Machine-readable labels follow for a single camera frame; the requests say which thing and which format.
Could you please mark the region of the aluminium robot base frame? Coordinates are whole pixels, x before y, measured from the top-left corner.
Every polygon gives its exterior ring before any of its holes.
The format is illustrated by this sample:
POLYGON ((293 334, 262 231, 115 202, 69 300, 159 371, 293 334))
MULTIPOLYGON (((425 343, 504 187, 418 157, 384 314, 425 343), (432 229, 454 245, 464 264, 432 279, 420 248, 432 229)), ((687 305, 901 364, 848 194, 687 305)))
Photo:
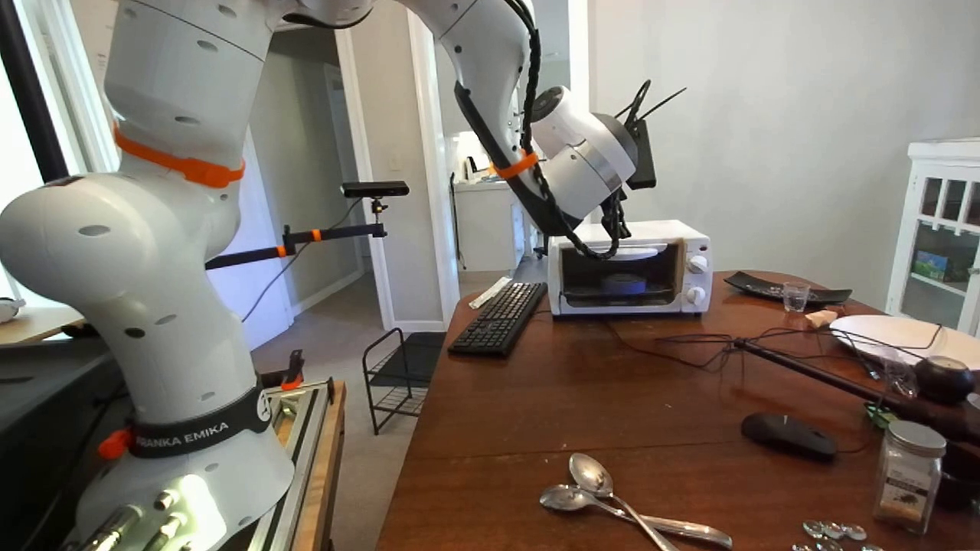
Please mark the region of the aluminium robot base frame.
POLYGON ((274 428, 293 479, 251 528, 246 551, 331 551, 331 516, 345 431, 345 385, 304 383, 275 395, 274 428))

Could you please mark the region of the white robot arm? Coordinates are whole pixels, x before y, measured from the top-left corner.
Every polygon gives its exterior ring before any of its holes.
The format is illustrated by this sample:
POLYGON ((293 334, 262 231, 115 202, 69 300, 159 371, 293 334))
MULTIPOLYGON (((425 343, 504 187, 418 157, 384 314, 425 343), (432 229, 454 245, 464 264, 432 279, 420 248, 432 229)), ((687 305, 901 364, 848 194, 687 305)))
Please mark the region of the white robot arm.
MULTIPOLYGON (((460 110, 542 231, 573 236, 637 176, 643 139, 624 123, 539 84, 524 0, 403 4, 454 54, 460 110)), ((120 0, 105 78, 120 165, 2 208, 2 265, 96 325, 136 408, 128 446, 76 504, 76 545, 219 551, 289 494, 293 462, 205 265, 240 226, 271 39, 367 16, 372 0, 120 0)))

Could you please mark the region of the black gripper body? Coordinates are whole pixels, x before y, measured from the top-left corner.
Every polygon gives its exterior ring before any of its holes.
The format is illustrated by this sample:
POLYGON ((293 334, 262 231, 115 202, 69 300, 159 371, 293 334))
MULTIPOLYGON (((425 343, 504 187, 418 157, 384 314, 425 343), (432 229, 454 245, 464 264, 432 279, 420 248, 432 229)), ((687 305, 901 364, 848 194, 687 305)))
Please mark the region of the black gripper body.
POLYGON ((630 236, 630 229, 624 222, 624 208, 621 208, 621 202, 627 200, 627 188, 646 188, 646 187, 656 184, 656 163, 652 163, 652 144, 651 144, 646 118, 656 110, 663 110, 664 104, 670 104, 675 96, 664 96, 652 107, 643 107, 651 88, 652 88, 652 83, 643 78, 640 88, 635 93, 635 99, 616 114, 616 118, 621 123, 621 128, 627 134, 627 144, 635 147, 635 153, 630 153, 635 174, 610 196, 610 231, 616 239, 627 239, 630 236))

